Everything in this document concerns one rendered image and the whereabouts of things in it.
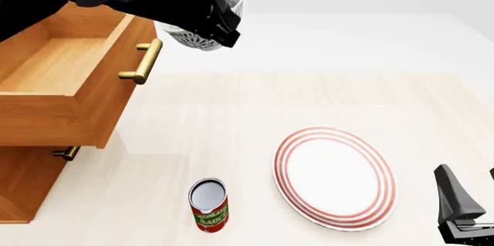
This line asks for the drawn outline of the wooden cabinet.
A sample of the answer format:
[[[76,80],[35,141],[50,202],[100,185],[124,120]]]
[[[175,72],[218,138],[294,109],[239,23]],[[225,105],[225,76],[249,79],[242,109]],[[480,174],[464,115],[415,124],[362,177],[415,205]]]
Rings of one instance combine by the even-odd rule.
[[[0,224],[31,222],[66,162],[68,147],[0,146]]]

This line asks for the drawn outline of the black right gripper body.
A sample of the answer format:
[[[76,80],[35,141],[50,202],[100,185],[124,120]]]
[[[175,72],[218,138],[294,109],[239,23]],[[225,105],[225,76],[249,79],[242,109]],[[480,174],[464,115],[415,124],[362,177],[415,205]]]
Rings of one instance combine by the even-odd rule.
[[[438,226],[446,244],[494,245],[494,224],[456,224],[446,221]]]

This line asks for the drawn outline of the tomato sauce tin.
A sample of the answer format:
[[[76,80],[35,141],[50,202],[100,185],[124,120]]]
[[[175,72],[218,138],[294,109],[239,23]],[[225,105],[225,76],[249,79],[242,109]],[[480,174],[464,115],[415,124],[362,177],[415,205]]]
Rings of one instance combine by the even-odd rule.
[[[217,178],[198,180],[188,192],[195,223],[201,231],[215,233],[228,222],[228,194]]]

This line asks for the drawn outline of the open wooden drawer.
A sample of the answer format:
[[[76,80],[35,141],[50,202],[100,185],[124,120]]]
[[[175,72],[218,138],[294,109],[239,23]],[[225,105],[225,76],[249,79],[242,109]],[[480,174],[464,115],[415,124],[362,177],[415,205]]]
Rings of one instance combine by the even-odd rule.
[[[155,39],[149,19],[68,3],[0,42],[0,146],[104,148]]]

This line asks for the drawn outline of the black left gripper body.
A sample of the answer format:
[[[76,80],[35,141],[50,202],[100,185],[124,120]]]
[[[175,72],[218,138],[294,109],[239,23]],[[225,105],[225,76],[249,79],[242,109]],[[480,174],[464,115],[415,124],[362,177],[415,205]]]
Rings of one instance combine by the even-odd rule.
[[[238,41],[237,30],[242,19],[242,0],[215,0],[206,26],[197,32],[199,37],[221,46],[232,48]]]

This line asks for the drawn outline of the black white patterned bowl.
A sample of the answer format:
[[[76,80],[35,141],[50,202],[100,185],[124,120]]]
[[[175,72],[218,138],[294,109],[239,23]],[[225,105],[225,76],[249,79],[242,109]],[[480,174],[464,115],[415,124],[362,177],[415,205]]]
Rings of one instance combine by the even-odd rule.
[[[226,0],[234,12],[239,18],[242,17],[243,2],[244,0]],[[170,37],[175,39],[180,44],[187,46],[191,49],[200,49],[201,51],[215,51],[222,47],[221,44],[212,39],[203,39],[199,35],[193,32],[188,32],[175,25],[169,25],[167,23],[161,23],[154,21],[157,32],[166,32]]]

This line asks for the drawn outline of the white plate with red rings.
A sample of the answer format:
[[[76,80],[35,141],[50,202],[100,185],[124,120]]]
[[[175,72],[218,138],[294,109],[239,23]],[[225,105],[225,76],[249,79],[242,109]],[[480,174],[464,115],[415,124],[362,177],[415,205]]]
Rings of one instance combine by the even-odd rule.
[[[398,180],[385,156],[335,127],[304,127],[288,135],[273,154],[272,175],[293,210],[337,231],[375,228],[398,204]]]

